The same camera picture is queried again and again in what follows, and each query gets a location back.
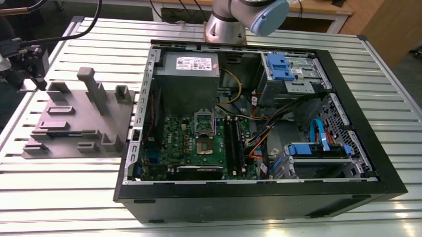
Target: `orange wire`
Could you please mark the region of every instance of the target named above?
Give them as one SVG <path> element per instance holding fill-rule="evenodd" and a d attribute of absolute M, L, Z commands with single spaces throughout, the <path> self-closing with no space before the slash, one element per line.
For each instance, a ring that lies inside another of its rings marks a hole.
<path fill-rule="evenodd" d="M 266 137 L 270 135 L 270 132 L 263 136 L 263 138 L 260 139 L 260 141 L 258 142 L 258 144 L 255 145 L 254 149 L 251 150 L 248 157 L 251 157 L 251 155 L 254 154 L 254 151 L 256 150 L 256 148 L 259 147 L 259 145 L 262 144 L 262 142 L 264 141 Z"/>

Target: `power supply label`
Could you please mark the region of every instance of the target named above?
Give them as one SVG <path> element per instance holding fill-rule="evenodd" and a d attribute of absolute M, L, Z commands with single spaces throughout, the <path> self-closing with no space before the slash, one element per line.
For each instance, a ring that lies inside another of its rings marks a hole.
<path fill-rule="evenodd" d="M 211 58 L 177 57 L 176 70 L 211 71 Z"/>

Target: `power cable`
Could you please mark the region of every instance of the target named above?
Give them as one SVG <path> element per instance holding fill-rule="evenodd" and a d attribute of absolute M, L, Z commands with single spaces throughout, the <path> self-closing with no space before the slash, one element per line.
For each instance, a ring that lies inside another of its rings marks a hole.
<path fill-rule="evenodd" d="M 91 25 L 89 25 L 89 27 L 87 28 L 87 30 L 84 32 L 81 32 L 81 33 L 79 33 L 76 35 L 72 35 L 72 36 L 31 40 L 31 41 L 23 42 L 21 46 L 25 47 L 25 46 L 31 46 L 33 44 L 52 43 L 52 42 L 57 42 L 57 41 L 63 41 L 63 40 L 72 40 L 72 39 L 83 37 L 87 33 L 89 33 L 89 31 L 92 30 L 92 28 L 93 28 L 93 26 L 95 26 L 95 24 L 96 24 L 96 22 L 99 20 L 101 7 L 103 7 L 103 0 L 99 0 L 97 10 L 95 12 L 95 16 L 93 16 Z"/>

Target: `desk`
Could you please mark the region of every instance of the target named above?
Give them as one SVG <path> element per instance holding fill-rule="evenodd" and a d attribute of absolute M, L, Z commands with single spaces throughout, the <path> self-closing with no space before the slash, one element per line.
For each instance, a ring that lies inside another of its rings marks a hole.
<path fill-rule="evenodd" d="M 181 4 L 177 0 L 153 0 L 155 8 L 157 9 L 159 14 L 163 8 L 183 8 Z M 183 0 L 187 9 L 197 10 L 197 6 L 192 0 Z M 203 10 L 211 11 L 212 0 L 199 0 L 199 5 L 201 6 Z M 303 18 L 311 19 L 323 19 L 331 20 L 332 23 L 327 29 L 327 33 L 336 34 L 347 20 L 347 17 L 354 14 L 351 7 L 347 3 L 343 4 L 342 7 L 335 7 L 331 5 L 331 1 L 326 0 L 303 0 Z M 290 7 L 290 12 L 287 17 L 298 17 L 298 13 L 300 11 L 299 3 L 294 4 Z M 152 11 L 153 20 L 161 21 L 156 13 Z"/>
<path fill-rule="evenodd" d="M 65 35 L 84 31 L 91 21 L 72 22 Z M 105 89 L 124 84 L 139 92 L 151 39 L 201 41 L 203 27 L 99 19 L 81 39 L 57 44 L 47 81 L 83 88 L 76 73 L 79 67 L 92 67 Z M 290 31 L 267 38 L 247 32 L 247 41 L 330 51 L 408 193 L 334 218 L 140 224 L 112 202 L 120 158 L 21 158 L 48 100 L 39 91 L 27 93 L 0 136 L 0 235 L 408 237 L 422 233 L 422 113 L 371 45 L 355 36 Z"/>

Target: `cable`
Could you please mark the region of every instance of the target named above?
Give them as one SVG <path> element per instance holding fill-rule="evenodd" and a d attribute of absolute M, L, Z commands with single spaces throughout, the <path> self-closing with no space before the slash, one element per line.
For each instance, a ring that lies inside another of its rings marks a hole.
<path fill-rule="evenodd" d="M 227 102 L 222 102 L 222 103 L 217 103 L 217 104 L 216 104 L 216 105 L 227 105 L 227 104 L 235 102 L 235 101 L 238 100 L 238 98 L 240 97 L 240 94 L 242 94 L 242 83 L 240 83 L 240 80 L 238 79 L 238 77 L 236 77 L 228 70 L 226 70 L 224 68 L 220 68 L 220 69 L 222 69 L 224 72 L 227 72 L 227 73 L 232 76 L 232 78 L 235 78 L 235 80 L 236 80 L 236 82 L 238 82 L 238 85 L 239 85 L 239 92 L 238 92 L 236 97 L 235 97 L 232 100 L 227 101 Z"/>
<path fill-rule="evenodd" d="M 191 13 L 189 13 L 189 10 L 185 8 L 185 5 L 183 4 L 183 1 L 181 0 L 179 0 L 179 3 L 181 4 L 181 6 L 183 6 L 183 8 L 184 8 L 184 10 L 185 10 L 185 12 L 187 12 L 187 14 L 189 15 L 189 20 L 191 20 L 191 23 L 193 23 L 193 16 L 191 15 Z"/>
<path fill-rule="evenodd" d="M 334 139 L 332 139 L 332 137 L 331 137 L 331 134 L 330 134 L 330 132 L 328 132 L 328 129 L 327 129 L 326 127 L 323 128 L 323 131 L 324 131 L 324 133 L 326 133 L 326 135 L 327 135 L 328 143 L 335 143 L 335 141 L 334 141 Z"/>
<path fill-rule="evenodd" d="M 224 107 L 222 105 L 216 105 L 224 113 L 227 113 L 228 115 L 231 116 L 239 116 L 239 117 L 243 117 L 243 118 L 247 118 L 247 119 L 251 119 L 251 120 L 262 120 L 259 118 L 251 118 L 251 117 L 247 117 L 246 115 L 238 115 L 238 114 L 234 114 L 232 112 L 230 112 L 227 109 L 224 109 Z"/>
<path fill-rule="evenodd" d="M 92 30 L 92 28 L 93 28 L 93 26 L 95 26 L 95 24 L 96 24 L 96 22 L 99 20 L 99 16 L 100 16 L 100 12 L 101 12 L 101 6 L 103 6 L 103 0 L 99 0 L 97 10 L 96 10 L 96 13 L 95 13 L 91 25 L 89 25 L 89 27 L 87 28 L 87 30 L 84 32 L 81 32 L 81 33 L 79 33 L 76 35 L 72 35 L 72 36 L 31 40 L 31 41 L 23 42 L 21 46 L 25 47 L 25 46 L 31 46 L 33 44 L 52 43 L 52 42 L 57 42 L 57 41 L 63 41 L 63 40 L 72 40 L 72 39 L 83 37 L 87 33 L 89 33 L 89 31 Z"/>
<path fill-rule="evenodd" d="M 299 9 L 299 18 L 302 18 L 302 16 L 303 16 L 303 5 L 302 5 L 302 2 L 300 2 L 300 0 L 299 0 L 299 4 L 300 4 L 300 9 Z"/>
<path fill-rule="evenodd" d="M 28 7 L 28 11 L 36 11 L 47 3 L 47 0 L 40 0 L 33 6 Z"/>
<path fill-rule="evenodd" d="M 304 95 L 299 99 L 296 99 L 295 101 L 292 101 L 287 105 L 284 105 L 282 108 L 279 108 L 275 111 L 275 113 L 270 116 L 267 121 L 264 122 L 263 130 L 260 132 L 258 132 L 258 134 L 250 139 L 248 142 L 252 143 L 259 137 L 262 137 L 271 130 L 276 119 L 279 117 L 283 117 L 287 113 L 290 113 L 303 102 L 306 102 L 311 99 L 315 99 L 315 98 L 320 98 L 326 94 L 327 94 L 327 92 L 319 92 L 319 93 L 312 94 L 312 95 Z"/>
<path fill-rule="evenodd" d="M 12 15 L 21 15 L 21 14 L 28 14 L 37 10 L 47 0 L 40 0 L 35 5 L 29 7 L 19 7 L 19 8 L 8 8 L 8 9 L 0 9 L 0 16 L 12 16 Z"/>
<path fill-rule="evenodd" d="M 163 22 L 168 23 L 168 24 L 172 24 L 172 25 L 177 25 L 176 22 L 169 22 L 169 21 L 165 21 L 164 18 L 161 17 L 161 15 L 159 14 L 159 11 L 156 10 L 156 7 L 153 6 L 152 4 L 152 0 L 149 0 L 149 5 L 151 5 L 151 8 L 153 10 L 153 12 L 156 13 L 157 17 L 161 19 Z"/>
<path fill-rule="evenodd" d="M 203 14 L 204 21 L 207 21 L 207 17 L 205 17 L 205 13 L 204 13 L 204 11 L 203 11 L 203 8 L 200 7 L 197 1 L 196 1 L 196 0 L 193 0 L 193 1 L 195 1 L 195 4 L 196 4 L 196 6 L 197 6 L 197 8 L 199 8 L 199 10 L 200 10 L 200 12 L 201 12 L 201 14 Z"/>
<path fill-rule="evenodd" d="M 151 134 L 151 131 L 152 131 L 152 127 L 153 127 L 153 120 L 155 120 L 155 112 L 153 112 L 153 94 L 151 93 L 151 125 L 149 125 L 149 129 L 148 129 L 148 133 L 143 139 L 143 142 L 147 140 L 149 134 Z"/>
<path fill-rule="evenodd" d="M 235 110 L 236 110 L 238 113 L 240 114 L 242 111 L 240 111 L 239 107 L 236 106 L 236 102 L 231 103 L 231 106 L 235 108 Z"/>
<path fill-rule="evenodd" d="M 254 154 L 254 151 L 256 150 L 256 148 L 259 147 L 259 145 L 262 144 L 262 142 L 264 141 L 266 137 L 270 135 L 270 132 L 263 136 L 263 138 L 260 139 L 260 141 L 258 142 L 258 144 L 255 145 L 254 149 L 251 150 L 248 157 L 251 157 L 251 155 Z"/>
<path fill-rule="evenodd" d="M 250 158 L 262 159 L 263 157 L 260 157 L 260 156 L 250 156 Z"/>

